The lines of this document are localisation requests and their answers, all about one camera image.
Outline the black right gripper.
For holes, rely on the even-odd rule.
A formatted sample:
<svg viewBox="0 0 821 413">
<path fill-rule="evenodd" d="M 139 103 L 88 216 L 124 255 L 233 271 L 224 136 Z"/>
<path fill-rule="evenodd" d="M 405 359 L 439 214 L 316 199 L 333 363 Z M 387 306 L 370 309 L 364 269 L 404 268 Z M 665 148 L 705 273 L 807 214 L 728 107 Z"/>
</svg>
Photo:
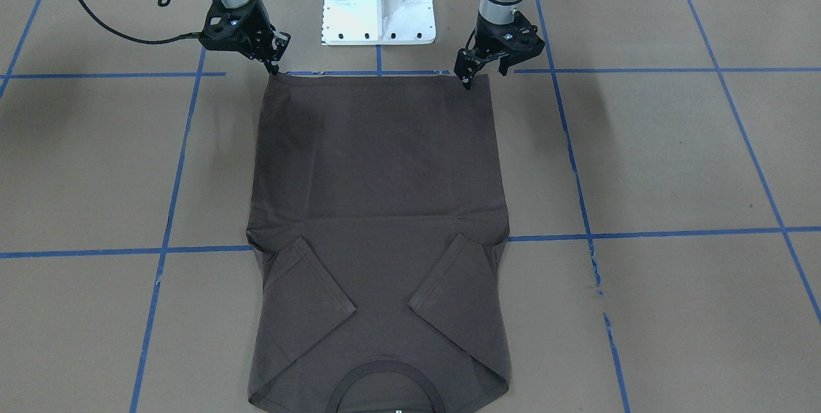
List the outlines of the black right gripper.
<svg viewBox="0 0 821 413">
<path fill-rule="evenodd" d="M 249 0 L 236 8 L 212 0 L 198 40 L 207 50 L 264 58 L 267 73 L 276 75 L 291 34 L 275 31 L 262 0 Z"/>
</svg>

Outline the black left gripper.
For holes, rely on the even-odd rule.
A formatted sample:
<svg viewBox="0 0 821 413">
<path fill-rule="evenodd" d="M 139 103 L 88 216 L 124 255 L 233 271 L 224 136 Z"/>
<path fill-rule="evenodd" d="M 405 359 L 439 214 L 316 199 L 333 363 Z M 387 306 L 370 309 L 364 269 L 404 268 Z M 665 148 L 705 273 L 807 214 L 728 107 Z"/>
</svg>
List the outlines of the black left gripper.
<svg viewBox="0 0 821 413">
<path fill-rule="evenodd" d="M 518 10 L 512 16 L 507 24 L 493 24 L 478 16 L 474 49 L 460 49 L 455 57 L 454 74 L 464 89 L 472 89 L 474 77 L 487 64 L 499 62 L 498 72 L 507 75 L 514 65 L 536 58 L 545 50 L 537 26 Z"/>
</svg>

